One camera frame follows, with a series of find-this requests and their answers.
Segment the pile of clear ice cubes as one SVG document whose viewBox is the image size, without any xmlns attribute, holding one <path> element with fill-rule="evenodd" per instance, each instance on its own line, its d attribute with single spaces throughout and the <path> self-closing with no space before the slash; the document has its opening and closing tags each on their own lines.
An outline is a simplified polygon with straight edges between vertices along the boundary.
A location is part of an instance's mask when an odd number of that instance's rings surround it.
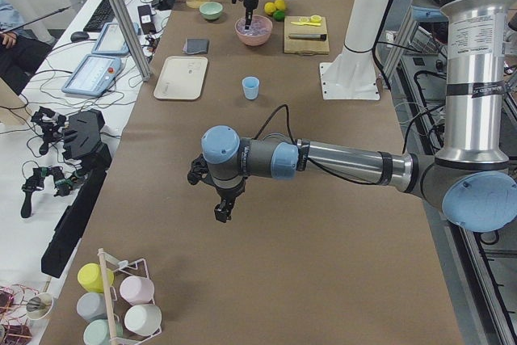
<svg viewBox="0 0 517 345">
<path fill-rule="evenodd" d="M 245 30 L 245 19 L 240 19 L 237 23 L 237 31 L 245 36 L 263 36 L 270 31 L 269 19 L 264 19 L 260 15 L 255 15 L 249 30 Z"/>
</svg>

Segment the light blue cup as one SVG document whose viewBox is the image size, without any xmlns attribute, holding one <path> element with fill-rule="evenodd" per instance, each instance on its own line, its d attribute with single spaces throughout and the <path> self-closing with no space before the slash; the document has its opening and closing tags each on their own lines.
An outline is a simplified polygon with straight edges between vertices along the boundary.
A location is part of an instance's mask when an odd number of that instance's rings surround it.
<svg viewBox="0 0 517 345">
<path fill-rule="evenodd" d="M 259 95 L 260 81 L 255 76 L 247 76 L 242 79 L 242 89 L 246 99 L 255 100 Z"/>
</svg>

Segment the pink cup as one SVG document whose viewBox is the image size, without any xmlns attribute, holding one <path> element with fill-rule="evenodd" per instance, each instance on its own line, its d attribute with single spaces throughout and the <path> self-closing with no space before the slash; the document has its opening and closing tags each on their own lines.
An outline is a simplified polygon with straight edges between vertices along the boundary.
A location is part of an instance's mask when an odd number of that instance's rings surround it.
<svg viewBox="0 0 517 345">
<path fill-rule="evenodd" d="M 142 276 L 128 276 L 120 284 L 120 295 L 130 305 L 151 302 L 154 291 L 153 281 Z"/>
</svg>

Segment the white cup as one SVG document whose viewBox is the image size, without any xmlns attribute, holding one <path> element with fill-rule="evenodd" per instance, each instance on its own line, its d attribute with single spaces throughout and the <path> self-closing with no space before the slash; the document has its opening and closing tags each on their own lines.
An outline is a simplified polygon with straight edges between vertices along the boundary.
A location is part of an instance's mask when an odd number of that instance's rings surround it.
<svg viewBox="0 0 517 345">
<path fill-rule="evenodd" d="M 140 336 L 150 336 L 161 326 L 162 311 L 153 304 L 134 305 L 124 316 L 125 327 Z"/>
</svg>

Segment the yellow cup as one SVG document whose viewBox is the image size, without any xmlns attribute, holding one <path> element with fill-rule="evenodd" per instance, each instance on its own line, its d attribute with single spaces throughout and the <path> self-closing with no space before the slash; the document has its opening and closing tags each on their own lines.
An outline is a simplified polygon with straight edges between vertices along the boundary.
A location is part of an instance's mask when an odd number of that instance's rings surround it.
<svg viewBox="0 0 517 345">
<path fill-rule="evenodd" d="M 88 263 L 82 266 L 78 271 L 77 280 L 87 292 L 102 293 L 104 291 L 101 268 L 98 263 Z"/>
</svg>

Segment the grey cup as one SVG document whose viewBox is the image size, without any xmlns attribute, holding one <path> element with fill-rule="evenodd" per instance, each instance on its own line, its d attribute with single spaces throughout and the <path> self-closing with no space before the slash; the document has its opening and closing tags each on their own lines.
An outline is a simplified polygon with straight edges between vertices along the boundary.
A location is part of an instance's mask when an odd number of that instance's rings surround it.
<svg viewBox="0 0 517 345">
<path fill-rule="evenodd" d="M 77 314 L 86 322 L 107 318 L 104 295 L 97 292 L 83 294 L 76 304 Z"/>
</svg>

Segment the green cup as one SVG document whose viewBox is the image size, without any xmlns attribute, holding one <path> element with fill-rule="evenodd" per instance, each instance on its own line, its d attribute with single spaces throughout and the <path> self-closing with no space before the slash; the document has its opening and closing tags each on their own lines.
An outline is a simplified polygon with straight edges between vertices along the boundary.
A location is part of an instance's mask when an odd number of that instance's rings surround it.
<svg viewBox="0 0 517 345">
<path fill-rule="evenodd" d="M 90 322 L 84 330 L 82 338 L 86 345 L 110 345 L 108 320 L 97 319 Z"/>
</svg>

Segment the yellow lemon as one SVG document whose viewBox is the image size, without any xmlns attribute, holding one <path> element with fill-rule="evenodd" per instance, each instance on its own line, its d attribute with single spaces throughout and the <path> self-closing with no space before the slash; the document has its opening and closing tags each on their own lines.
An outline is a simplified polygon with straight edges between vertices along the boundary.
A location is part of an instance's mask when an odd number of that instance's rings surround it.
<svg viewBox="0 0 517 345">
<path fill-rule="evenodd" d="M 277 11 L 277 8 L 275 6 L 275 3 L 273 2 L 267 2 L 264 4 L 264 12 L 267 14 L 267 15 L 273 15 L 276 11 Z"/>
<path fill-rule="evenodd" d="M 275 0 L 274 1 L 274 5 L 275 5 L 275 8 L 278 11 L 286 11 L 287 10 L 287 5 L 286 5 L 286 2 L 284 0 Z"/>
</svg>

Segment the pink bowl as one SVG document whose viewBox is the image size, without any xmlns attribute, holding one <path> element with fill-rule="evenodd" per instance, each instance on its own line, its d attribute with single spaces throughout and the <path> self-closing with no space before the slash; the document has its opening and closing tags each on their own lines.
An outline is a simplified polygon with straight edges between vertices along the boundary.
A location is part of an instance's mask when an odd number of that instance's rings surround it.
<svg viewBox="0 0 517 345">
<path fill-rule="evenodd" d="M 245 18 L 236 21 L 234 28 L 238 39 L 247 46 L 259 46 L 265 44 L 271 35 L 272 21 L 261 15 L 253 15 L 251 25 L 245 26 Z"/>
</svg>

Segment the green lime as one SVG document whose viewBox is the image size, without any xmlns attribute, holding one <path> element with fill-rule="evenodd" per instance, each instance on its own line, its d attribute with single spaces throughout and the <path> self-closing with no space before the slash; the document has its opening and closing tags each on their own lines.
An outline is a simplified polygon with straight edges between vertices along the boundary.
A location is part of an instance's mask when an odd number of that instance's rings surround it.
<svg viewBox="0 0 517 345">
<path fill-rule="evenodd" d="M 273 13 L 273 19 L 278 22 L 283 22 L 285 19 L 285 13 L 281 10 L 277 10 Z"/>
</svg>

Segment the green bowl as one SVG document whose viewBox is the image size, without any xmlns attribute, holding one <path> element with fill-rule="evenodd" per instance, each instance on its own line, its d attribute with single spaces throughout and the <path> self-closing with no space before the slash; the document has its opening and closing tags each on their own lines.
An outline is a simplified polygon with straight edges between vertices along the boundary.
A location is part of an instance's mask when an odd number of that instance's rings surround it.
<svg viewBox="0 0 517 345">
<path fill-rule="evenodd" d="M 217 20 L 223 12 L 223 5 L 219 2 L 204 2 L 199 11 L 202 17 L 207 21 Z"/>
</svg>

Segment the yellow plastic knife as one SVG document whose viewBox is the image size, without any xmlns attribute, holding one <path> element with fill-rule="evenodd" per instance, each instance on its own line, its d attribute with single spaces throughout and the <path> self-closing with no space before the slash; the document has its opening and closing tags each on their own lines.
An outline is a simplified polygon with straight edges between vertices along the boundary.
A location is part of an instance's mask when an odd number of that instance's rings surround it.
<svg viewBox="0 0 517 345">
<path fill-rule="evenodd" d="M 320 27 L 322 25 L 321 22 L 314 22 L 311 19 L 307 18 L 299 18 L 298 20 L 293 20 L 290 22 L 295 26 L 310 26 L 310 27 Z"/>
</svg>

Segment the wooden cutting board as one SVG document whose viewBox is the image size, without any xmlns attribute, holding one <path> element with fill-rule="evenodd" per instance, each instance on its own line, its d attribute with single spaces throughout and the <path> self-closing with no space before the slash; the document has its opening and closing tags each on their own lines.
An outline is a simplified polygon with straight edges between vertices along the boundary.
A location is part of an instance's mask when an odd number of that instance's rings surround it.
<svg viewBox="0 0 517 345">
<path fill-rule="evenodd" d="M 295 26 L 290 24 L 293 20 L 299 18 L 310 19 L 310 16 L 287 16 L 284 20 L 284 53 L 289 54 L 329 54 L 330 44 L 328 31 L 326 26 L 326 18 L 322 17 L 322 25 L 320 27 Z M 315 40 L 291 40 L 288 35 L 291 33 L 300 34 L 327 34 L 326 41 Z"/>
</svg>

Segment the grey folded cloth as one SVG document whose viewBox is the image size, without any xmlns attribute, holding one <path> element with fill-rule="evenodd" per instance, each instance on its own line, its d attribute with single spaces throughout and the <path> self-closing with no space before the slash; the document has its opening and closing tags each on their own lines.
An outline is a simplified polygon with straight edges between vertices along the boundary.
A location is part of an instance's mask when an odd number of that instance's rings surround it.
<svg viewBox="0 0 517 345">
<path fill-rule="evenodd" d="M 187 55 L 205 54 L 208 52 L 208 48 L 208 39 L 186 38 L 183 52 Z"/>
</svg>

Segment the lemon slice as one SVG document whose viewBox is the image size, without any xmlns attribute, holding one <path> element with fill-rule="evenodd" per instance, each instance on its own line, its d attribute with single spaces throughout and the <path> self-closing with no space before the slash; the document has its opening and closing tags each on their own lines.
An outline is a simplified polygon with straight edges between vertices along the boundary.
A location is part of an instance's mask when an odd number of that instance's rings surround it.
<svg viewBox="0 0 517 345">
<path fill-rule="evenodd" d="M 320 15 L 311 15 L 310 22 L 311 23 L 320 23 L 322 21 L 322 17 Z"/>
</svg>

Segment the beige tray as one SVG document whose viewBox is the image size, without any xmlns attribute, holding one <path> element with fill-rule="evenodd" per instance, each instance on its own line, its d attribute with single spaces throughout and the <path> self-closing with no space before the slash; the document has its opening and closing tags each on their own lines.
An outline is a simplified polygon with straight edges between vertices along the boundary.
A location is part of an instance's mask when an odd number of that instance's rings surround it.
<svg viewBox="0 0 517 345">
<path fill-rule="evenodd" d="M 165 59 L 153 96 L 156 99 L 196 100 L 208 67 L 206 57 L 171 56 Z"/>
</svg>

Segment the black keyboard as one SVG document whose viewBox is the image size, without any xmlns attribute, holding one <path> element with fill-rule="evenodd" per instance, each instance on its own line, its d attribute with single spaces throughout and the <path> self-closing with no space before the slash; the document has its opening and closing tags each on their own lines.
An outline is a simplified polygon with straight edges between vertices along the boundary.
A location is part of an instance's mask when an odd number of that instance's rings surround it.
<svg viewBox="0 0 517 345">
<path fill-rule="evenodd" d="M 101 32 L 104 25 L 111 23 L 114 19 L 115 13 L 110 1 L 102 0 L 82 30 L 84 32 Z"/>
</svg>

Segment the teach pendant far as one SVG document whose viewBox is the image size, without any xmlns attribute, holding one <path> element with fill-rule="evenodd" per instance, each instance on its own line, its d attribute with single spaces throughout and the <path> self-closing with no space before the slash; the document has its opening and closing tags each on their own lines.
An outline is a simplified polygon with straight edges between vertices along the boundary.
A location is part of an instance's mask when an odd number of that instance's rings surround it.
<svg viewBox="0 0 517 345">
<path fill-rule="evenodd" d="M 95 45 L 92 54 L 124 57 L 129 54 L 129 48 L 118 23 L 105 23 Z"/>
</svg>

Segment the teach pendant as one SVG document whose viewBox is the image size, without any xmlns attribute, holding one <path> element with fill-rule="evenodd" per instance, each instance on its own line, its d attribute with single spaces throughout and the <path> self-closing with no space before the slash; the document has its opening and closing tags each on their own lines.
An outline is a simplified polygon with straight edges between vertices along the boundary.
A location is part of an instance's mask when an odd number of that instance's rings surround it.
<svg viewBox="0 0 517 345">
<path fill-rule="evenodd" d="M 89 54 L 70 75 L 61 91 L 69 95 L 99 97 L 115 81 L 122 61 L 118 57 Z"/>
<path fill-rule="evenodd" d="M 95 45 L 92 54 L 124 57 L 129 54 L 129 48 L 118 23 L 105 23 Z"/>
</svg>

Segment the teach pendant near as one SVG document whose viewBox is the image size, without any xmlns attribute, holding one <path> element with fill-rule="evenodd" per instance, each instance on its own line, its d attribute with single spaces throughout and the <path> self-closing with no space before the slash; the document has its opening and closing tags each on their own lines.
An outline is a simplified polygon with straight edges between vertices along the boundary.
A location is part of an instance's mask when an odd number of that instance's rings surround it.
<svg viewBox="0 0 517 345">
<path fill-rule="evenodd" d="M 118 57 L 89 54 L 70 75 L 61 91 L 69 95 L 99 97 L 115 81 L 122 61 Z"/>
</svg>

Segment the black computer mouse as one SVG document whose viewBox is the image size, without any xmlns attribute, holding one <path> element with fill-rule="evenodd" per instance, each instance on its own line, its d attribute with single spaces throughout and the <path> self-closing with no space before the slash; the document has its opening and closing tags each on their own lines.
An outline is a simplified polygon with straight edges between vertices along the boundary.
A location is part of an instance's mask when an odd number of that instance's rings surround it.
<svg viewBox="0 0 517 345">
<path fill-rule="evenodd" d="M 88 40 L 89 38 L 90 38 L 90 35 L 88 32 L 79 31 L 79 32 L 74 32 L 71 34 L 70 41 L 72 43 L 77 43 L 80 41 Z"/>
</svg>

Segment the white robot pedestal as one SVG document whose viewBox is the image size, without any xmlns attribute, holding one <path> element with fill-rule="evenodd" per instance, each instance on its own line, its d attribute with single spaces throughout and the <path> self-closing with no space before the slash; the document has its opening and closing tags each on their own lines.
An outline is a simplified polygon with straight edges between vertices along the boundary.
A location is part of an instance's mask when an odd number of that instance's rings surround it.
<svg viewBox="0 0 517 345">
<path fill-rule="evenodd" d="M 343 50 L 320 64 L 325 100 L 378 100 L 372 50 L 389 0 L 355 0 Z"/>
</svg>

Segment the aluminium frame post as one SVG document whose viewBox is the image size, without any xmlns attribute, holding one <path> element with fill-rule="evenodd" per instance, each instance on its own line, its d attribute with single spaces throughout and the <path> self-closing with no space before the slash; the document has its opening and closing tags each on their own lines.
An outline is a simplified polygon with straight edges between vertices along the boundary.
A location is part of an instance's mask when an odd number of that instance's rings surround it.
<svg viewBox="0 0 517 345">
<path fill-rule="evenodd" d="M 138 35 L 134 31 L 132 20 L 130 19 L 125 2 L 124 0 L 109 0 L 109 2 L 120 25 L 120 30 L 126 44 L 128 45 L 132 59 L 134 60 L 137 69 L 139 70 L 142 81 L 147 82 L 151 76 L 149 63 L 145 54 L 143 53 Z"/>
</svg>

